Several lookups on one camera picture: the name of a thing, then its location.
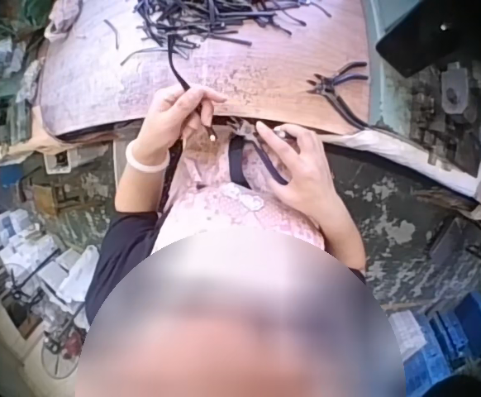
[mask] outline wooden work table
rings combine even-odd
[[[40,77],[39,104],[45,128],[63,136],[84,128],[143,118],[154,91],[176,80],[166,53],[144,53],[121,62],[133,51],[154,46],[143,41],[135,1],[88,0],[65,41],[51,43]],[[306,27],[276,17],[293,32],[245,22],[235,38],[251,47],[206,40],[189,60],[174,57],[188,81],[211,86],[229,97],[216,114],[292,122],[327,132],[354,131],[323,98],[307,93],[313,74],[331,75],[352,60],[368,60],[360,0],[322,0],[332,18],[315,7],[289,10]],[[109,20],[118,31],[119,50]],[[350,81],[338,92],[367,120],[369,83]]]

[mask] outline floor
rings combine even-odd
[[[441,189],[417,173],[376,155],[331,146],[328,158],[336,188],[345,200],[364,238],[368,256],[367,281],[375,298],[388,310],[425,310],[438,301],[453,304],[472,289],[481,289],[481,261],[463,247],[452,253],[448,265],[435,265],[428,248],[438,228],[454,212],[422,201],[421,191]],[[41,162],[33,155],[29,170]],[[90,165],[70,175],[36,176],[39,181],[56,180],[91,190],[104,205],[48,218],[31,209],[48,231],[58,234],[68,246],[83,250],[100,246],[113,213],[115,193],[112,148]],[[464,246],[477,242],[479,230],[467,223]]]

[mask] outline cloth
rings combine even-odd
[[[57,0],[51,9],[44,37],[51,42],[63,40],[79,17],[82,0]]]
[[[316,225],[274,197],[267,184],[268,171],[253,146],[245,147],[242,159],[250,189],[231,182],[228,148],[233,131],[224,128],[214,142],[203,129],[186,140],[169,191],[170,215],[154,251],[203,231],[235,225],[281,232],[323,249],[323,235]],[[277,171],[287,175],[279,158],[271,152],[269,156]]]

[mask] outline blue crate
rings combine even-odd
[[[481,294],[471,292],[454,309],[474,357],[481,357]]]
[[[433,329],[433,333],[435,334],[437,341],[439,342],[439,346],[441,346],[441,350],[445,354],[446,359],[448,360],[450,365],[454,367],[452,365],[452,362],[457,359],[455,346],[450,340],[450,336],[448,335],[448,331],[446,331],[439,312],[434,313],[430,317],[430,326],[431,329]]]
[[[470,356],[469,341],[453,312],[434,313],[430,325],[452,369],[461,367]]]
[[[469,339],[463,331],[463,327],[455,313],[448,311],[440,313],[443,325],[450,336],[450,340],[455,347],[455,352],[459,357],[471,357],[472,352],[469,347]]]
[[[424,333],[426,345],[404,362],[406,396],[408,397],[421,397],[435,383],[451,375],[448,362],[430,323],[426,317],[420,314],[416,314],[415,319]]]

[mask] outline woman's right hand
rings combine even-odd
[[[196,84],[188,91],[184,91],[181,85],[159,89],[136,138],[134,157],[145,165],[160,163],[180,136],[186,136],[202,125],[210,127],[213,102],[225,101],[226,97],[221,93]],[[196,114],[195,109],[200,104],[202,112]]]
[[[270,188],[283,203],[317,221],[320,216],[326,216],[331,207],[341,207],[334,205],[341,203],[341,199],[332,181],[323,143],[314,131],[293,124],[279,127],[297,139],[300,150],[297,153],[262,122],[257,122],[256,128],[292,176],[286,186],[269,179]]]

